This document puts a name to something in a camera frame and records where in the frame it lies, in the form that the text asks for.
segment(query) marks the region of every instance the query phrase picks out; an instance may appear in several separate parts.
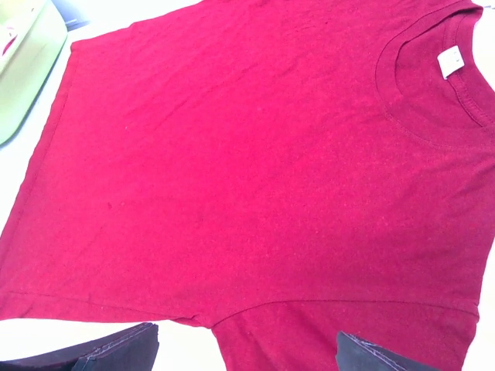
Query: crew neck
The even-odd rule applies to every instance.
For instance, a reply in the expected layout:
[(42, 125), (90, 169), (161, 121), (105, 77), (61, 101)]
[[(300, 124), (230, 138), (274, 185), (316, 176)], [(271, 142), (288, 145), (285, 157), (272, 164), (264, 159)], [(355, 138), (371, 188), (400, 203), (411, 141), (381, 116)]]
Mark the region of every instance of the crew neck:
[[(477, 69), (473, 57), (473, 30), (482, 13), (483, 8), (470, 0), (447, 5), (421, 17), (385, 46), (377, 62), (378, 93), (387, 112), (408, 133), (434, 145), (495, 148), (495, 92)], [(435, 123), (413, 108), (398, 88), (396, 69), (402, 46), (443, 23), (444, 50), (457, 45), (465, 63), (445, 83), (451, 84), (459, 105), (476, 122), (472, 128), (447, 128)]]

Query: light green container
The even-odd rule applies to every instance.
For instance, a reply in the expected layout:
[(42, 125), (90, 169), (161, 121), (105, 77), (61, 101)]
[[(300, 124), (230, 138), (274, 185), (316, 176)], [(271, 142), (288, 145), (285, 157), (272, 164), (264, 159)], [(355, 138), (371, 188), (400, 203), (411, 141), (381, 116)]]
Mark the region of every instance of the light green container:
[(0, 23), (16, 40), (0, 56), (0, 145), (19, 129), (67, 38), (50, 0), (0, 0)]

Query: clothing label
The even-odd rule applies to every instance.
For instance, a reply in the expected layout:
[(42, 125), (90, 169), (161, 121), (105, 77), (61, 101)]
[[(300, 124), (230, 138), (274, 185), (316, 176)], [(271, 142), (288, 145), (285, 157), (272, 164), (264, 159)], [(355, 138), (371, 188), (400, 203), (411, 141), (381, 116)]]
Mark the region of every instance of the clothing label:
[(463, 56), (461, 56), (461, 52), (457, 45), (447, 49), (445, 52), (441, 52), (437, 59), (439, 60), (440, 70), (442, 70), (442, 75), (445, 80), (447, 80), (447, 77), (451, 73), (464, 66)]

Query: red t-shirt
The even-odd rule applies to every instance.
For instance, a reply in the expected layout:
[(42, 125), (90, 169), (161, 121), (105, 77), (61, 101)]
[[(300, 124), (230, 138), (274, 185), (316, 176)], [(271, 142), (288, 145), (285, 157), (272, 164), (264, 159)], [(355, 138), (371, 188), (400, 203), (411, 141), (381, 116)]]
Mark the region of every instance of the red t-shirt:
[(339, 330), (459, 369), (495, 235), (480, 14), (205, 0), (73, 44), (0, 318), (202, 325), (231, 370), (336, 369)]

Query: white surface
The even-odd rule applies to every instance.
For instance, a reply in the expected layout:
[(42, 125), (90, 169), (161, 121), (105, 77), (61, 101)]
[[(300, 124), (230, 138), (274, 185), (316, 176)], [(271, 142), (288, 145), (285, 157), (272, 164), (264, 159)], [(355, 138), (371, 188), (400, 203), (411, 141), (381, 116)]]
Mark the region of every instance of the white surface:
[[(492, 0), (478, 0), (478, 2), (483, 1), (487, 3)], [(130, 25), (133, 21), (165, 14), (192, 5), (199, 0), (168, 0), (167, 2), (140, 0), (132, 3), (116, 0), (73, 0), (73, 2), (81, 4), (86, 14), (95, 22), (70, 32), (69, 42), (64, 46), (24, 127), (14, 141), (0, 149), (0, 228), (3, 228), (9, 217), (15, 196), (24, 179), (29, 158), (48, 118), (51, 103), (70, 55), (70, 42), (119, 29)], [(488, 15), (490, 18), (483, 14), (482, 21), (476, 25), (473, 53), (480, 71), (493, 87), (495, 86), (495, 42), (492, 37), (494, 33), (490, 31), (493, 28), (490, 27), (495, 25), (495, 10), (485, 13), (487, 15), (490, 13)], [(466, 357), (463, 368), (465, 371), (493, 369), (490, 361), (491, 352), (495, 349), (495, 252), (493, 250), (483, 279), (480, 316), (476, 338)], [(210, 330), (191, 328), (170, 321), (155, 323), (159, 325), (160, 350), (154, 370), (225, 370), (217, 341)], [(1, 321), (0, 360), (23, 358), (80, 344), (133, 325), (39, 319)]]

